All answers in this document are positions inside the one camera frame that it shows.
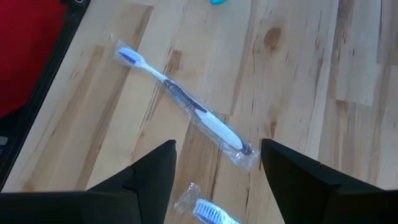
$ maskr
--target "blue object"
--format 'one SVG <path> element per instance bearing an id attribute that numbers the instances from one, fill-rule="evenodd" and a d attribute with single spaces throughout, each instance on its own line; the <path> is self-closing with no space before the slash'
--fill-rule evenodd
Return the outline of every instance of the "blue object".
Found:
<path id="1" fill-rule="evenodd" d="M 223 4 L 224 2 L 226 2 L 227 0 L 211 0 L 212 4 Z"/>

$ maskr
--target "clear plastic bag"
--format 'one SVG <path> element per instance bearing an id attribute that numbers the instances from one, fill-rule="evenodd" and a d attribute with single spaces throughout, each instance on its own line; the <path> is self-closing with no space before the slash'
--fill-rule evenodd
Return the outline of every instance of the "clear plastic bag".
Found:
<path id="1" fill-rule="evenodd" d="M 194 183 L 190 184 L 174 208 L 179 213 L 191 213 L 204 224 L 241 224 L 225 210 L 203 198 L 200 187 Z"/>
<path id="2" fill-rule="evenodd" d="M 151 67 L 135 50 L 120 40 L 116 40 L 114 58 L 130 67 L 138 67 L 164 84 L 167 92 L 185 110 L 187 116 L 238 166 L 251 170 L 259 157 L 259 150 L 244 141 L 232 128 L 224 124 L 217 116 L 184 90 L 178 83 Z"/>

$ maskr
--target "toothbrush head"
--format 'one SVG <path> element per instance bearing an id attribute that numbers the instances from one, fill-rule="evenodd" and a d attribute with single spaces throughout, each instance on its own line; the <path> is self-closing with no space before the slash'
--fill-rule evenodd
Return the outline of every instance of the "toothbrush head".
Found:
<path id="1" fill-rule="evenodd" d="M 118 50 L 118 55 L 131 66 L 141 67 L 146 64 L 144 57 L 130 47 L 121 47 Z"/>
<path id="2" fill-rule="evenodd" d="M 193 215 L 205 224 L 240 224 L 222 208 L 204 199 L 197 200 Z"/>

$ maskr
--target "hardwood floor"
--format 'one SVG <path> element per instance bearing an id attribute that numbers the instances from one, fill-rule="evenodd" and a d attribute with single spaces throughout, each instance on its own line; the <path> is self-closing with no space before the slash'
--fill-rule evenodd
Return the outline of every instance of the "hardwood floor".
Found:
<path id="1" fill-rule="evenodd" d="M 170 205 L 195 182 L 243 223 L 283 223 L 260 162 L 234 166 L 150 75 L 114 62 L 117 38 L 257 147 L 272 138 L 396 189 L 396 11 L 395 0 L 92 1 L 3 191 L 83 190 L 176 139 Z M 170 206 L 165 222 L 196 221 Z"/>

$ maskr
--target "wooden floor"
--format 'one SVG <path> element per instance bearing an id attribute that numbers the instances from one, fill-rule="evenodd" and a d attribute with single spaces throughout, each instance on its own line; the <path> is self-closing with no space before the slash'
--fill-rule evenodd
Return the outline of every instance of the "wooden floor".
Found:
<path id="1" fill-rule="evenodd" d="M 234 166 L 150 75 L 112 60 L 112 37 L 257 147 L 272 138 L 396 189 L 397 11 L 396 0 L 92 1 L 4 191 L 83 190 L 176 139 L 171 205 L 195 182 L 243 223 L 283 223 L 260 163 Z M 166 223 L 193 221 L 169 207 Z"/>

